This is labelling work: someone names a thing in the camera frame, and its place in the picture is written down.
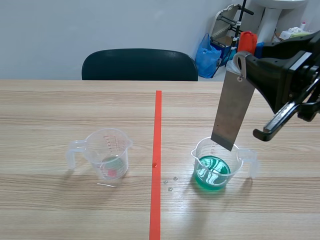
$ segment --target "black chair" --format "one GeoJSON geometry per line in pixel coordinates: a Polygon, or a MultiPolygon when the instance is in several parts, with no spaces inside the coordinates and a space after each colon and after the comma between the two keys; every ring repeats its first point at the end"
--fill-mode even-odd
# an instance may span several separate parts
{"type": "Polygon", "coordinates": [[[198,70],[190,56],[178,51],[112,49],[85,59],[82,80],[198,81],[198,70]]]}

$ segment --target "red tape line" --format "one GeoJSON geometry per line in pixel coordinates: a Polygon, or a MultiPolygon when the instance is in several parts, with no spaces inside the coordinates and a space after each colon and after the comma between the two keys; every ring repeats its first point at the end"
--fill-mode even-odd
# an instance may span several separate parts
{"type": "Polygon", "coordinates": [[[149,240],[161,240],[162,92],[155,92],[149,240]]]}

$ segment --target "floor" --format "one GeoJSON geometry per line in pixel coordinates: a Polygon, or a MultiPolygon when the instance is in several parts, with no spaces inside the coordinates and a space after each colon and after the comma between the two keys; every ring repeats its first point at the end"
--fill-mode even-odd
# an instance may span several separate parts
{"type": "Polygon", "coordinates": [[[198,81],[199,82],[223,82],[226,75],[226,67],[222,66],[216,71],[213,78],[204,78],[199,76],[198,81]]]}

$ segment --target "table surface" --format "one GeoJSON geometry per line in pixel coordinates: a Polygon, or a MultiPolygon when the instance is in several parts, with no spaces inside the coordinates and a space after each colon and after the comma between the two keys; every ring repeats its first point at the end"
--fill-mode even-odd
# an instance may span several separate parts
{"type": "Polygon", "coordinates": [[[161,239],[292,240],[320,235],[320,120],[294,116],[270,142],[255,92],[236,143],[258,152],[219,192],[194,182],[190,151],[211,135],[222,82],[0,80],[0,239],[149,239],[155,92],[162,90],[161,239]],[[120,187],[97,185],[68,143],[101,128],[133,139],[120,187]]]}

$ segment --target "measuring cup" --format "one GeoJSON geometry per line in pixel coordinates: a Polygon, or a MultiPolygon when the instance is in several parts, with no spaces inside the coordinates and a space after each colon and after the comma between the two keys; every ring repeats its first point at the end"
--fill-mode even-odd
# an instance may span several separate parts
{"type": "Polygon", "coordinates": [[[75,153],[82,153],[98,176],[105,180],[122,177],[128,170],[128,148],[133,141],[116,128],[103,128],[85,140],[72,141],[66,152],[69,169],[76,167],[75,153]]]}
{"type": "Polygon", "coordinates": [[[257,153],[249,149],[239,149],[233,145],[232,151],[215,143],[210,137],[198,142],[191,151],[195,159],[194,177],[206,189],[224,188],[230,179],[241,169],[244,162],[250,163],[249,177],[255,178],[259,162],[257,153]]]}

